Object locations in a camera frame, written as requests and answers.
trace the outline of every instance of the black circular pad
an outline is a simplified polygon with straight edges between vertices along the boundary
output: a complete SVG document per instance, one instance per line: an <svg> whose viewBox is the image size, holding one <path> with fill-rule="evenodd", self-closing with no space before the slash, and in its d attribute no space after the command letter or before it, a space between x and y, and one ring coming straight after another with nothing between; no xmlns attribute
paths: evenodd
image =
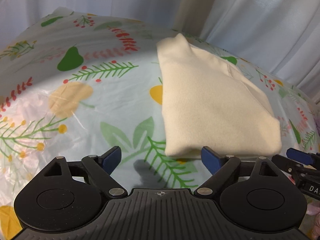
<svg viewBox="0 0 320 240"><path fill-rule="evenodd" d="M65 189L49 189L38 196L40 207L58 210L70 206L75 200L72 192Z"/></svg>
<svg viewBox="0 0 320 240"><path fill-rule="evenodd" d="M284 197L279 192L265 188L251 191L247 200L252 206L262 210L277 209L284 203Z"/></svg>
<svg viewBox="0 0 320 240"><path fill-rule="evenodd" d="M79 228L102 208L98 190L86 183L63 176L32 180L18 194L14 208L27 227L48 232Z"/></svg>
<svg viewBox="0 0 320 240"><path fill-rule="evenodd" d="M220 207L234 223L253 231L271 233L298 227L307 203L298 188L284 179L258 176L232 184L222 192Z"/></svg>

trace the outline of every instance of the blue gripper pad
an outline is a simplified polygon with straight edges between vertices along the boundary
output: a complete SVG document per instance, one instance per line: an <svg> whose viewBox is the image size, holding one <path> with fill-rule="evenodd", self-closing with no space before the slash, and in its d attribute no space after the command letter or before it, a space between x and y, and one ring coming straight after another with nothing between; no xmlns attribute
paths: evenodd
<svg viewBox="0 0 320 240"><path fill-rule="evenodd" d="M102 163L103 170L109 175L115 170L115 168L121 162L121 149L117 147L112 153L104 158Z"/></svg>
<svg viewBox="0 0 320 240"><path fill-rule="evenodd" d="M216 156L213 152L204 147L201 149L201 160L212 175L223 165L219 156Z"/></svg>
<svg viewBox="0 0 320 240"><path fill-rule="evenodd" d="M287 157L305 165L312 165L314 163L314 160L312 159L310 154L298 151L293 148L287 150Z"/></svg>

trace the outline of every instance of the white curtain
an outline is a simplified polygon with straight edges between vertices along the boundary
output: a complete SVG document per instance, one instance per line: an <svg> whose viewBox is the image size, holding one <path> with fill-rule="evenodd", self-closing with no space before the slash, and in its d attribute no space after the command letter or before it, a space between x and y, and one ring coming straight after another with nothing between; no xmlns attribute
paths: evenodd
<svg viewBox="0 0 320 240"><path fill-rule="evenodd" d="M174 27L320 101L320 0L0 0L0 49L57 7Z"/></svg>
<svg viewBox="0 0 320 240"><path fill-rule="evenodd" d="M320 0L215 0L201 38L320 100Z"/></svg>

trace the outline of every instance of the folded cloth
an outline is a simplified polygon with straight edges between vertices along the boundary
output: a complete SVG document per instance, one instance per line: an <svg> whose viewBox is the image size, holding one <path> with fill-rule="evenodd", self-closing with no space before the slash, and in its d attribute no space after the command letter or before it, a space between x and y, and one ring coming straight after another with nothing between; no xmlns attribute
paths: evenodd
<svg viewBox="0 0 320 240"><path fill-rule="evenodd" d="M279 121L267 96L235 65L182 34L158 42L157 52L167 156L197 158L203 146L247 158L280 152Z"/></svg>

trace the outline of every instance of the crosshair marking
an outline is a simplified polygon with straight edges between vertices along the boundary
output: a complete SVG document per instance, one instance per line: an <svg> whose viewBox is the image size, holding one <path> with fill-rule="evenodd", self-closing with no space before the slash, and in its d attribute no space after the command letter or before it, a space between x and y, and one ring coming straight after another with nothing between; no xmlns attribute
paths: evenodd
<svg viewBox="0 0 320 240"><path fill-rule="evenodd" d="M159 195L159 196L163 196L163 195L166 194L166 193L163 192L163 191L159 191L159 192L157 192L156 194Z"/></svg>

